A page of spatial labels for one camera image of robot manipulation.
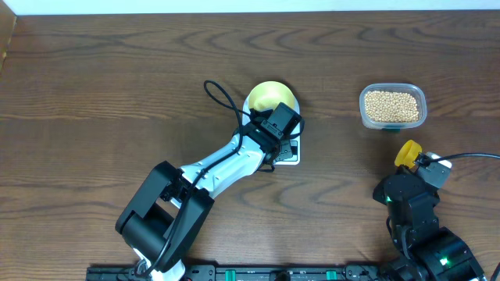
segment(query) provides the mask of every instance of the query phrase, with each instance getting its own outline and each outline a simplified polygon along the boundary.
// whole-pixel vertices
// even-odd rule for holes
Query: black cable
[[[222,88],[222,87],[221,87],[218,83],[216,83],[216,82],[214,82],[214,81],[211,81],[211,80],[207,80],[207,81],[205,81],[205,83],[203,84],[203,88],[205,89],[206,94],[207,94],[209,97],[211,97],[211,98],[212,98],[212,100],[214,100],[214,101],[215,101],[216,103],[218,103],[219,105],[222,105],[222,106],[223,106],[223,107],[225,107],[225,108],[228,108],[228,109],[233,109],[233,110],[234,110],[234,107],[231,107],[231,106],[229,106],[229,105],[226,105],[225,103],[221,102],[221,101],[220,101],[220,100],[218,100],[216,97],[214,97],[214,96],[212,95],[212,93],[210,93],[209,89],[208,89],[208,88],[207,88],[207,86],[206,86],[206,85],[207,85],[207,82],[208,82],[208,83],[210,83],[210,84],[212,84],[212,85],[214,85],[215,87],[217,87],[217,88],[218,88],[221,92],[226,93],[226,91],[225,91],[225,90],[224,90],[224,89],[223,89],[223,88]],[[249,113],[244,112],[243,110],[238,109],[238,107],[237,107],[236,109],[237,109],[239,112],[241,112],[241,113],[245,114],[246,116],[250,117],[250,114],[249,114]]]
[[[270,164],[271,169],[257,169],[256,172],[262,172],[262,173],[273,173],[274,172],[274,165]]]
[[[389,230],[389,236],[392,239],[391,217],[390,216],[388,216],[387,219],[385,220],[385,226],[387,227],[387,230]]]
[[[217,87],[226,96],[227,100],[231,103],[232,107],[229,107],[229,105],[225,105],[224,103],[222,103],[221,101],[219,101],[217,98],[215,98],[212,95],[212,93],[210,93],[209,89],[207,88],[208,84],[212,84],[215,87]],[[238,109],[238,107],[234,104],[234,101],[231,98],[231,96],[217,82],[214,82],[214,81],[211,81],[211,80],[205,81],[203,83],[203,88],[205,89],[206,94],[208,96],[210,96],[218,104],[222,105],[225,108],[231,108],[231,109],[234,110],[234,113],[236,114],[236,119],[237,119],[238,131],[241,132],[242,129],[243,129],[243,122],[241,121],[241,117],[240,117],[240,113],[239,112],[242,112],[242,111],[240,109]],[[179,226],[180,218],[182,218],[182,215],[184,214],[184,209],[188,205],[186,203],[188,202],[189,198],[191,198],[191,195],[193,194],[193,190],[195,189],[196,184],[198,183],[198,181],[211,168],[215,167],[216,165],[219,165],[222,161],[224,161],[224,160],[228,159],[229,157],[231,157],[231,156],[235,155],[236,153],[238,153],[240,151],[240,148],[241,148],[242,144],[243,144],[243,135],[240,133],[240,139],[238,141],[236,149],[234,149],[232,152],[228,153],[227,155],[219,158],[218,160],[214,161],[212,164],[208,165],[206,168],[204,168],[204,169],[202,169],[200,171],[200,173],[196,176],[195,180],[193,180],[193,182],[191,183],[191,185],[189,186],[189,188],[187,190],[187,195],[186,195],[186,197],[183,200],[184,204],[182,204],[180,206],[179,212],[177,213],[177,217],[173,221],[172,229],[170,230],[169,235],[166,238],[166,242],[164,243],[164,245],[162,247],[162,250],[159,252],[157,259],[151,264],[151,266],[148,269],[146,269],[146,271],[144,273],[138,273],[137,272],[137,268],[136,268],[136,270],[135,270],[136,271],[136,276],[138,276],[138,277],[149,276],[151,274],[151,272],[155,269],[155,267],[158,266],[160,260],[163,258],[163,256],[165,255],[166,251],[168,250],[168,248],[170,246],[170,242],[172,241],[173,235],[175,234],[175,232],[177,231],[177,227]]]
[[[296,137],[302,135],[302,132],[304,132],[304,127],[305,127],[305,120],[302,118],[300,119],[300,124],[299,124],[299,128],[300,128],[300,131],[298,133],[294,133],[292,135],[290,135],[290,137],[288,137],[288,140],[293,140],[295,139]]]
[[[410,229],[409,226],[403,227],[403,231],[401,233],[401,244],[403,247],[403,254],[405,254],[406,258],[411,260],[411,258],[409,257],[409,253],[408,253],[408,245],[406,244],[406,232],[408,231],[408,229]]]
[[[455,158],[463,158],[463,157],[489,157],[489,158],[495,158],[500,160],[500,155],[492,154],[492,153],[482,153],[482,152],[467,152],[467,153],[459,153],[456,155],[449,155],[445,157],[440,157],[436,159],[426,159],[423,161],[424,165],[434,163],[434,162],[439,162],[443,160],[450,160],[450,159],[455,159]]]
[[[498,275],[500,275],[500,263],[498,263],[497,268],[493,271],[490,281],[496,281]]]

